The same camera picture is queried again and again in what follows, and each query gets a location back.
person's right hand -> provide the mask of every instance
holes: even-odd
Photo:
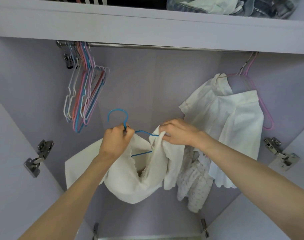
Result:
[[[195,147],[195,142],[202,136],[203,132],[194,125],[186,123],[182,119],[173,119],[159,126],[159,132],[165,131],[163,140],[176,145],[189,145]]]

hand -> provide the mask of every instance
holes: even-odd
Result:
[[[134,135],[134,129],[127,124],[126,132],[123,124],[107,129],[98,153],[98,158],[115,161],[125,151]]]
[[[202,137],[203,132],[194,125],[186,123],[182,119],[173,119],[159,126],[159,132],[165,131],[170,134],[164,135],[163,140],[176,145],[189,145],[196,147],[196,141]]]

person's left hand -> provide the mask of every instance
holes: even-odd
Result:
[[[133,135],[134,129],[131,129],[128,124],[126,132],[123,124],[107,129],[98,153],[99,158],[113,161],[118,159],[129,145]]]

pile of clothes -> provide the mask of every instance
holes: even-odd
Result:
[[[167,0],[166,9],[246,17],[287,19],[299,0]]]

blue hanger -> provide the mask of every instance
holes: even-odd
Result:
[[[128,118],[129,118],[129,114],[128,114],[128,112],[126,112],[124,109],[119,109],[119,108],[117,108],[117,109],[112,109],[108,114],[107,114],[107,121],[108,122],[110,122],[110,114],[112,113],[112,112],[114,112],[114,111],[122,111],[122,112],[124,112],[125,113],[125,115],[126,115],[126,118],[125,118],[125,120],[123,121],[123,126],[124,126],[124,131],[126,131],[126,122],[128,121]],[[146,132],[146,131],[144,131],[144,130],[137,130],[137,131],[135,131],[134,133],[139,133],[139,132],[144,132],[144,133],[147,133],[147,134],[149,134],[150,136],[159,136],[159,135],[153,135],[153,134],[151,134],[151,133],[149,133],[149,132]],[[149,151],[149,152],[143,152],[143,153],[139,153],[139,154],[135,154],[135,155],[132,155],[131,157],[134,157],[134,156],[139,156],[139,155],[143,155],[143,154],[146,154],[146,153],[151,153],[152,151]]]

